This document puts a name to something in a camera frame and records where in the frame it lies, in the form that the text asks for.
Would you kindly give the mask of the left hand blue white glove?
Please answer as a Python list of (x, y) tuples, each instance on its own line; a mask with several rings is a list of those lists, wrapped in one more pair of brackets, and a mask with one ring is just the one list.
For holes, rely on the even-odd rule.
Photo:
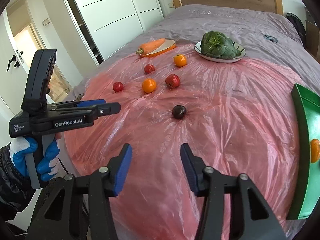
[(9, 146), (10, 160), (16, 170), (24, 177), (30, 175), (28, 169), (30, 161), (40, 179), (47, 182), (57, 174), (59, 169), (60, 146), (57, 141), (61, 137), (61, 133), (55, 135), (53, 141), (45, 150), (44, 156), (40, 158), (39, 163), (34, 162), (34, 155), (39, 148), (36, 140), (31, 137), (14, 138)]

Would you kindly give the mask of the left forearm black sleeve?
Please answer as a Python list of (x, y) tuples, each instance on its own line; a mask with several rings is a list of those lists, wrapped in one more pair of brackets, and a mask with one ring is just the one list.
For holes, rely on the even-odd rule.
[(4, 222), (24, 211), (35, 193), (30, 179), (13, 162), (13, 155), (17, 153), (18, 162), (25, 166), (24, 156), (32, 149), (28, 142), (11, 142), (1, 148), (1, 220)]

